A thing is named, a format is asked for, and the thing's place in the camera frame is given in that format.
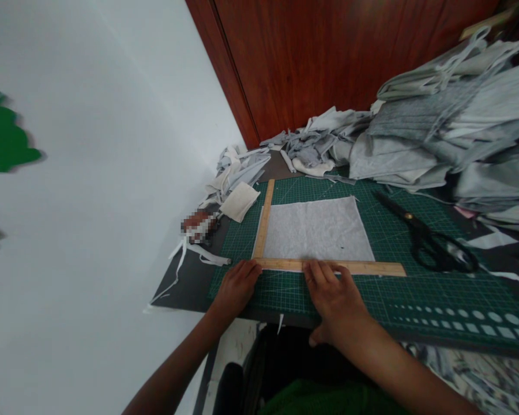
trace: white wall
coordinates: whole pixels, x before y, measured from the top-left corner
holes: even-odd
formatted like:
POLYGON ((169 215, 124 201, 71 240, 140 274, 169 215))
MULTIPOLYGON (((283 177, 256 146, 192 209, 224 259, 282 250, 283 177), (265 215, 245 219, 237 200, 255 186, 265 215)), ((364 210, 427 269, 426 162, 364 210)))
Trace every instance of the white wall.
POLYGON ((200 317, 142 310, 234 117, 184 0, 0 0, 0 90, 47 154, 0 174, 0 414, 120 413, 200 317))

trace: floor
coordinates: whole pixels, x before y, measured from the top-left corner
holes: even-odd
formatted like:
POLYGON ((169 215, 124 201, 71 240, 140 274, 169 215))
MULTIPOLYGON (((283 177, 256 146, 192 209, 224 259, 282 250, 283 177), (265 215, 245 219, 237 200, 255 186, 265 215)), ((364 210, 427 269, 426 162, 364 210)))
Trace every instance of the floor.
MULTIPOLYGON (((237 319, 219 342, 203 415, 211 415, 217 385, 227 363, 243 364, 254 340, 265 324, 237 319)), ((519 414, 519 360, 487 354, 402 343, 450 387, 487 414, 519 414)))

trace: black scissors handle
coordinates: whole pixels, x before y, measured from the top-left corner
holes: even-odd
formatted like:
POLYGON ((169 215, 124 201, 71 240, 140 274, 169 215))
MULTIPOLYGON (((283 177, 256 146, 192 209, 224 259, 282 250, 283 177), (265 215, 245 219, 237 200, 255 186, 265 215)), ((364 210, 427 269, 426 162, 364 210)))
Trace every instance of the black scissors handle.
POLYGON ((457 270, 464 273, 473 273, 479 269, 479 261, 468 249, 455 239, 439 232, 427 232, 424 234, 413 232, 413 246, 411 254, 415 261, 431 271, 447 272, 457 270), (465 261, 448 252, 446 245, 454 245, 463 252, 465 261), (432 259, 432 263, 423 260, 425 254, 432 259))

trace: wooden ruler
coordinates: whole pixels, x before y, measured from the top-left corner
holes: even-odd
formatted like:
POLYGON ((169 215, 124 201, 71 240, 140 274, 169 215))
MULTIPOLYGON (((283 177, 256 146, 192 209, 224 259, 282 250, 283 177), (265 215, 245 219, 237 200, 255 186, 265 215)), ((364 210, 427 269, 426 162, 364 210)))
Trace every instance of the wooden ruler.
MULTIPOLYGON (((252 258, 264 269, 281 271, 302 272, 305 260, 302 259, 271 259, 264 258, 265 240, 269 228, 269 215, 271 213, 271 202, 273 201, 273 190, 275 180, 271 179, 267 185, 265 194, 264 210, 259 220, 258 236, 255 240, 254 255, 252 258)), ((341 265, 350 271, 351 274, 358 275, 382 275, 405 277, 405 270, 398 262, 374 262, 374 261, 326 261, 331 265, 341 265)))
POLYGON ((271 213, 271 201, 273 200, 273 190, 275 189, 275 180, 271 179, 267 184, 267 193, 265 194, 264 211, 259 220, 258 237, 255 240, 254 256, 252 258, 263 258, 265 240, 267 239, 267 228, 269 227, 269 214, 271 213))
MULTIPOLYGON (((302 272, 303 259, 274 259, 256 258, 263 269, 297 271, 302 272)), ((326 261, 330 265, 341 265, 348 268, 352 275, 382 275, 394 277, 406 277, 404 267, 399 262, 374 262, 374 261, 326 261)))

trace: dark tabletop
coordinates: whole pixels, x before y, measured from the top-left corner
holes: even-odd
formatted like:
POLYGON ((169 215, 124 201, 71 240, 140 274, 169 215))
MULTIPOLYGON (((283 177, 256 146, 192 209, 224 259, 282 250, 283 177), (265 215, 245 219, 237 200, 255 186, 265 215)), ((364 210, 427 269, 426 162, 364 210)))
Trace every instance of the dark tabletop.
MULTIPOLYGON (((266 182, 269 179, 287 179, 290 177, 302 176, 301 173, 290 173, 283 158, 279 152, 271 152, 271 160, 266 165, 265 173, 261 177, 260 182, 266 182)), ((490 233, 490 231, 478 224, 477 228, 473 223, 457 211, 450 207, 449 213, 453 220, 468 234, 467 239, 472 239, 477 236, 482 236, 490 233)), ((211 238, 211 247, 205 247, 206 250, 218 255, 223 246, 225 235, 229 228, 230 219, 224 216, 220 220, 220 225, 211 238)), ((511 235, 519 241, 519 233, 501 229, 502 232, 511 235)), ((491 270, 511 271, 519 275, 519 261, 516 259, 519 256, 519 243, 511 244, 504 247, 497 247, 491 250, 480 251, 483 258, 487 261, 491 270)), ((163 280, 155 295, 167 288, 175 280, 175 269, 179 264, 181 251, 175 255, 169 268, 166 271, 163 280)), ((178 308, 182 310, 206 312, 211 301, 208 300, 208 290, 210 282, 215 272, 215 266, 206 265, 198 259, 198 254, 192 251, 187 251, 185 261, 179 270, 179 282, 174 285, 169 293, 171 295, 156 300, 153 305, 160 307, 178 308)), ((511 287, 514 295, 519 299, 519 282, 506 280, 505 283, 511 287)), ((241 318, 257 320, 268 323, 279 323, 280 313, 276 311, 264 310, 261 308, 247 307, 241 318)), ((284 314, 284 324, 288 326, 299 326, 306 328, 314 328, 319 324, 319 320, 303 314, 284 314)), ((499 353, 510 355, 512 357, 519 357, 515 351, 487 349, 480 345, 473 345, 464 341, 457 341, 451 339, 433 338, 427 335, 419 335, 410 332, 402 332, 398 330, 389 330, 390 334, 395 339, 400 341, 423 342, 426 344, 434 344, 440 346, 447 346, 451 348, 477 350, 487 353, 499 353)))

